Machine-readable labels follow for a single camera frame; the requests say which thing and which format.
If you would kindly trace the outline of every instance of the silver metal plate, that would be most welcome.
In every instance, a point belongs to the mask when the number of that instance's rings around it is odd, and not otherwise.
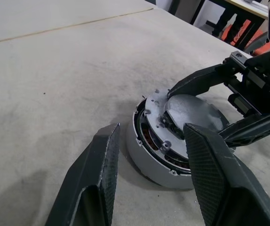
[[[146,118],[153,132],[162,142],[169,141],[170,149],[180,156],[188,159],[186,142],[177,138],[173,133],[160,123],[160,116],[165,109],[170,109],[171,117],[180,129],[184,123],[193,123],[213,130],[221,130],[223,125],[221,115],[213,105],[190,95],[176,95],[167,104],[168,90],[156,90],[146,99]]]

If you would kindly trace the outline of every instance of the disassembled motor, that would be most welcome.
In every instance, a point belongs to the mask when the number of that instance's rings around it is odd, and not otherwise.
[[[228,101],[244,116],[231,125],[196,97],[220,83],[233,92]],[[171,90],[157,89],[138,104],[127,131],[128,151],[141,172],[162,186],[193,188],[185,123],[217,132],[233,148],[270,135],[270,52],[250,59],[233,52],[222,64],[196,71]]]

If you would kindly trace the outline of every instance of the orange object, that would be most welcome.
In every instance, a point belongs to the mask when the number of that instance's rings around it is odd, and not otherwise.
[[[249,26],[250,21],[246,20],[244,22],[244,25],[241,27],[241,29],[239,30],[238,34],[235,36],[234,40],[231,42],[231,45],[235,45],[236,41],[239,40],[240,36],[242,35],[242,33],[244,33],[245,29]],[[227,37],[227,34],[229,32],[231,28],[231,24],[225,29],[221,39],[225,40],[225,38]],[[261,30],[257,30],[257,32],[253,35],[252,39],[248,42],[247,45],[249,45],[251,42],[253,42],[258,36],[260,36],[263,32]],[[255,56],[260,55],[266,51],[270,50],[270,42],[266,43],[265,45],[263,45],[262,47],[256,49],[254,51]]]

